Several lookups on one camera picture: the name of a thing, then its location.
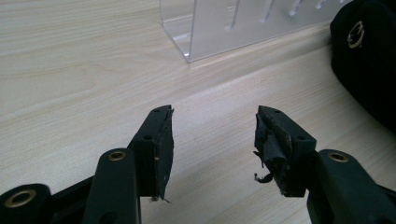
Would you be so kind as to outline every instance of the screw hole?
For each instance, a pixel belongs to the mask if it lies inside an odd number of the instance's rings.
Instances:
[[[340,161],[340,162],[347,162],[348,158],[340,153],[336,153],[336,152],[331,152],[329,153],[329,157],[330,159],[334,160],[334,161]]]
[[[21,190],[9,197],[4,203],[4,206],[8,208],[20,207],[32,201],[35,195],[34,189]]]
[[[151,139],[152,139],[152,136],[150,136],[150,135],[146,135],[146,136],[144,136],[143,138],[144,138],[145,140],[149,141],[149,140],[151,140]]]
[[[116,151],[116,152],[112,152],[108,155],[108,159],[110,161],[120,161],[122,159],[124,159],[126,157],[126,153],[123,151]]]

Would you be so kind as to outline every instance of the acrylic divider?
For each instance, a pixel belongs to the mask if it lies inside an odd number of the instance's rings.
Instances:
[[[163,29],[188,63],[331,21],[352,0],[160,0]]]

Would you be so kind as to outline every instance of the wooden table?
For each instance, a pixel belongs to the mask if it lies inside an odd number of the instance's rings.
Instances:
[[[259,105],[396,190],[396,136],[332,72],[328,24],[185,63],[159,6],[0,3],[0,192],[42,183],[56,193],[93,175],[161,105],[175,109],[171,203],[142,198],[143,223],[310,223],[306,197],[253,180],[268,174],[252,153]]]

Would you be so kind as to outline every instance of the metal ring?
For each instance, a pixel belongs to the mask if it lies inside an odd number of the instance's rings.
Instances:
[[[20,196],[22,194],[27,194],[27,198],[23,198],[22,200],[15,200],[18,196]],[[23,189],[19,192],[16,192],[15,194],[13,194],[11,197],[9,197],[4,202],[4,206],[7,208],[20,207],[20,206],[25,205],[25,204],[29,203],[30,201],[32,201],[35,196],[36,196],[36,192],[34,189]]]
[[[349,161],[349,159],[347,158],[347,156],[341,154],[341,153],[337,153],[337,152],[329,152],[329,158],[334,160],[334,161],[339,161],[339,162],[347,162]]]
[[[123,151],[115,151],[115,152],[110,153],[107,156],[107,158],[110,161],[120,161],[120,160],[124,159],[125,157],[126,157],[126,153]]]
[[[358,23],[356,23],[353,26],[353,28],[349,31],[349,34],[347,35],[346,41],[349,48],[354,49],[360,47],[363,42],[363,36],[364,36],[363,22],[358,21]]]

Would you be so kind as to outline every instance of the black bag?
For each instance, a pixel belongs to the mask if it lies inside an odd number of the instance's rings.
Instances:
[[[332,70],[375,119],[396,133],[396,1],[354,0],[330,25]]]

